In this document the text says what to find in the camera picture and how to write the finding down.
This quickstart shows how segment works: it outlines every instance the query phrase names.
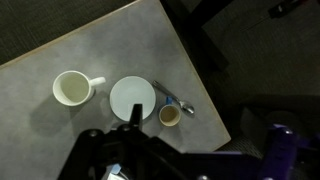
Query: spoon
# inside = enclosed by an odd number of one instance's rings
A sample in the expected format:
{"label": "spoon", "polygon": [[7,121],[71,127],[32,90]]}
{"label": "spoon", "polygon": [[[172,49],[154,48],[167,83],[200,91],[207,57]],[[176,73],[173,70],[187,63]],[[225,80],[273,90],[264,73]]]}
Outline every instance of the spoon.
{"label": "spoon", "polygon": [[169,90],[167,90],[165,87],[163,87],[160,83],[158,83],[157,81],[153,81],[152,85],[154,87],[156,87],[157,89],[159,89],[160,91],[162,91],[164,94],[166,94],[167,96],[171,96],[172,99],[174,99],[175,101],[177,101],[180,105],[180,108],[190,114],[190,115],[194,115],[194,108],[193,106],[186,102],[186,101],[181,101],[177,96],[175,96],[174,94],[172,94]]}

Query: white plate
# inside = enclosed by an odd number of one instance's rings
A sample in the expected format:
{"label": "white plate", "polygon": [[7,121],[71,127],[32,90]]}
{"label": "white plate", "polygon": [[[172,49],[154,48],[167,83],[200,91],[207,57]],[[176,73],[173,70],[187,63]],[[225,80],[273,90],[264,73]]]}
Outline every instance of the white plate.
{"label": "white plate", "polygon": [[129,121],[134,104],[142,104],[143,119],[147,118],[156,104],[156,94],[151,84],[143,78],[129,76],[119,80],[110,93],[111,109],[116,116]]}

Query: gray table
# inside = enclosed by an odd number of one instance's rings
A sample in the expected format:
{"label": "gray table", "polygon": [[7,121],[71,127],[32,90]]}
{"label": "gray table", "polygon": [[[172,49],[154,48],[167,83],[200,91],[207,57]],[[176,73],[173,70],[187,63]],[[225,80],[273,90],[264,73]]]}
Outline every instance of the gray table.
{"label": "gray table", "polygon": [[[68,108],[52,95],[54,78],[66,70],[104,76],[86,104]],[[121,123],[111,111],[109,93],[121,78],[156,79],[195,107],[164,127],[156,107],[143,132],[180,152],[213,151],[230,140],[165,11],[157,0],[136,1],[0,67],[0,179],[55,179],[79,133],[108,132]]]}

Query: coffee cup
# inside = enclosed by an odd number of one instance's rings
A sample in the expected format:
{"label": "coffee cup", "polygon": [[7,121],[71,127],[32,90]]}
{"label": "coffee cup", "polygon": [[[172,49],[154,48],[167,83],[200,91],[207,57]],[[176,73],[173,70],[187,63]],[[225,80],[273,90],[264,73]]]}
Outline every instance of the coffee cup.
{"label": "coffee cup", "polygon": [[53,95],[66,106],[77,106],[88,101],[94,94],[94,87],[105,83],[104,77],[90,79],[79,71],[66,71],[53,83]]}
{"label": "coffee cup", "polygon": [[172,104],[172,98],[167,97],[166,105],[161,107],[159,112],[159,120],[165,126],[174,126],[181,119],[180,110]]}

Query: mug handle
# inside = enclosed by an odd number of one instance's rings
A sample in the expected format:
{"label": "mug handle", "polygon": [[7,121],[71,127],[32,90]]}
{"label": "mug handle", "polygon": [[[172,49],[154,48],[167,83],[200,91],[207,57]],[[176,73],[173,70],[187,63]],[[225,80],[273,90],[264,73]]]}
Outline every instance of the mug handle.
{"label": "mug handle", "polygon": [[166,105],[172,104],[172,97],[167,96],[166,98]]}
{"label": "mug handle", "polygon": [[97,85],[100,85],[105,82],[106,82],[106,79],[104,77],[98,77],[98,78],[89,80],[89,85],[90,86],[97,86]]}

